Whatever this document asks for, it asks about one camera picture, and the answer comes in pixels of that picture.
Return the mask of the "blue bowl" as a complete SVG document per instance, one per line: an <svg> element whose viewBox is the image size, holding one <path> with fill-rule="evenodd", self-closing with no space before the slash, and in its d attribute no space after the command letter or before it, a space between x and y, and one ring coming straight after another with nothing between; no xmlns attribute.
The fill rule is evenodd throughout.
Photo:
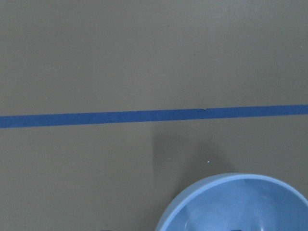
<svg viewBox="0 0 308 231"><path fill-rule="evenodd" d="M157 231L306 231L308 201L285 182L256 174L218 174L180 192Z"/></svg>

